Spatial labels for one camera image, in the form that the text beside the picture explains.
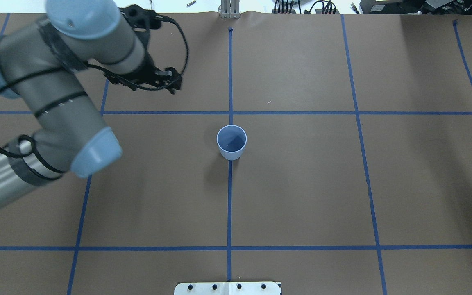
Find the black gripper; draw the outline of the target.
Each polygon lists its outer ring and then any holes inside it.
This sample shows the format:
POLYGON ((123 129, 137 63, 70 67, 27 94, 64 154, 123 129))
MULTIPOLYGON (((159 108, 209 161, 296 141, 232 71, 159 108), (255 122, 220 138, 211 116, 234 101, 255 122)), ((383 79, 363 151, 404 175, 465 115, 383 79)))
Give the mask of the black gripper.
POLYGON ((145 54, 141 66, 131 73, 104 73, 105 78, 112 84, 121 84, 129 89, 159 91, 168 90, 172 95, 182 89, 182 75, 174 67, 159 69, 152 57, 145 54))

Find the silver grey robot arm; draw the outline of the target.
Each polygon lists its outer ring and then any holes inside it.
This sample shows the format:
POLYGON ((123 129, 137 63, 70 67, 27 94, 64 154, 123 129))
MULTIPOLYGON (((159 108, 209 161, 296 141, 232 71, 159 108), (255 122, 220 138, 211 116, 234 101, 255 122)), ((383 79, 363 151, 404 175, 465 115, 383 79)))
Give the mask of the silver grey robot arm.
POLYGON ((0 96, 21 98, 41 129, 0 145, 0 209, 66 172, 85 178, 122 156, 113 130, 76 77, 88 69, 131 90, 174 94, 184 70, 159 69, 151 30, 176 20, 112 0, 47 0, 36 22, 0 36, 0 96))

